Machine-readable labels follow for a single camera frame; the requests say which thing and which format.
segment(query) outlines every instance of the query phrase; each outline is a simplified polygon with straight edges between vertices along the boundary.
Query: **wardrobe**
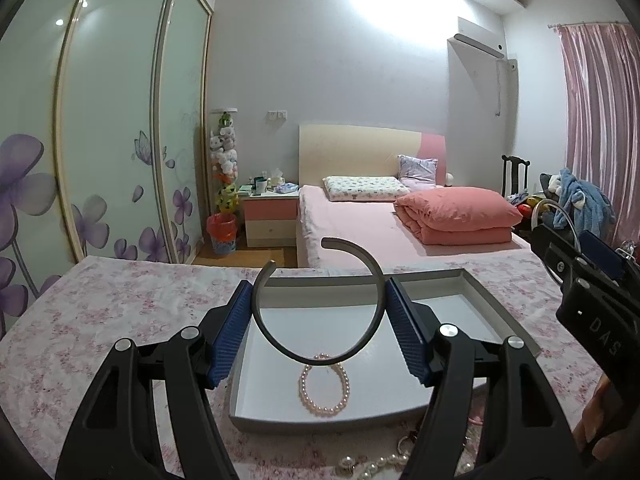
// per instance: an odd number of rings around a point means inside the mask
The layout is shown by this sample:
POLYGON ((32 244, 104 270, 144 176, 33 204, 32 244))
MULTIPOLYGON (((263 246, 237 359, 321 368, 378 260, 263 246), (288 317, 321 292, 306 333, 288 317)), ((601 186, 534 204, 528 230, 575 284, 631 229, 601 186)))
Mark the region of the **wardrobe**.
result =
POLYGON ((87 256, 190 263, 205 0, 25 0, 0 38, 0 337, 87 256))

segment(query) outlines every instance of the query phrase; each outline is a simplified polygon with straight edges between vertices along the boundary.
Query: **curtain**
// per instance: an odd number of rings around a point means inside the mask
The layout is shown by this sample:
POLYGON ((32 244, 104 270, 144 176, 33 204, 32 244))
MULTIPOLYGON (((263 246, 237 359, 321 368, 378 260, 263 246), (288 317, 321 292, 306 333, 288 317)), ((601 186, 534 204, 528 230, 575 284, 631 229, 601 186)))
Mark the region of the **curtain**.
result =
POLYGON ((568 97, 566 163, 609 197, 607 241, 640 239, 640 40, 631 25, 558 27, 568 97))

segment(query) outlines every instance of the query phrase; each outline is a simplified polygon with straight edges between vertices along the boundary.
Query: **silver screw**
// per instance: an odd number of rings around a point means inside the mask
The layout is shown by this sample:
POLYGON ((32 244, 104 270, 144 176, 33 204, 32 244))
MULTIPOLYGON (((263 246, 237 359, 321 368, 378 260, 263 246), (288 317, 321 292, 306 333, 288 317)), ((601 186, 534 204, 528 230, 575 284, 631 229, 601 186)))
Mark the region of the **silver screw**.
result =
POLYGON ((444 337, 455 337, 458 335, 458 327, 450 324, 442 325, 440 327, 440 333, 444 337))
POLYGON ((510 338, 508 338, 507 343, 509 343, 509 346, 511 348, 515 348, 516 350, 524 348, 524 341, 516 335, 512 335, 510 338))
POLYGON ((116 341, 115 348, 118 352, 124 352, 125 350, 129 350, 129 348, 131 348, 131 341, 126 338, 118 339, 116 341))
POLYGON ((180 335, 182 336, 182 339, 194 339, 200 335, 200 330, 194 326, 188 326, 187 328, 182 329, 180 335))

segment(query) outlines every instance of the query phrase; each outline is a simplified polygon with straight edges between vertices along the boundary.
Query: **pink drawer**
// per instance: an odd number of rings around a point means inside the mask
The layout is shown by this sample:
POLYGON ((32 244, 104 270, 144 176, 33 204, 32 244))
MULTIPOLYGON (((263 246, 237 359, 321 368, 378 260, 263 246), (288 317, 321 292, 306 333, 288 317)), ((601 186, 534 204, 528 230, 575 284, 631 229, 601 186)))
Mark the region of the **pink drawer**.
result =
POLYGON ((298 199, 275 198, 244 200, 245 220, 295 220, 298 218, 298 199))

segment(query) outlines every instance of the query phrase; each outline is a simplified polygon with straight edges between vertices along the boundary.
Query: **flower stem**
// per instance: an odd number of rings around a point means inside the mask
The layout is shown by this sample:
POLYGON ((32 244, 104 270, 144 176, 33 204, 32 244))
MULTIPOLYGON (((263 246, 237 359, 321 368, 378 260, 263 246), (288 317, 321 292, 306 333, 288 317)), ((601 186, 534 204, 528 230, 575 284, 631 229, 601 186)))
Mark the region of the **flower stem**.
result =
POLYGON ((18 241, 14 240, 13 242, 11 242, 11 247, 14 250, 15 259, 18 262, 18 266, 20 267, 20 270, 22 271, 24 280, 27 282, 27 285, 29 285, 29 289, 31 290, 31 293, 34 295, 35 298, 39 298, 40 291, 36 288, 36 284, 33 283, 33 280, 31 279, 31 275, 29 274, 29 269, 27 269, 27 265, 24 263, 22 253, 20 252, 20 247, 18 247, 18 241))

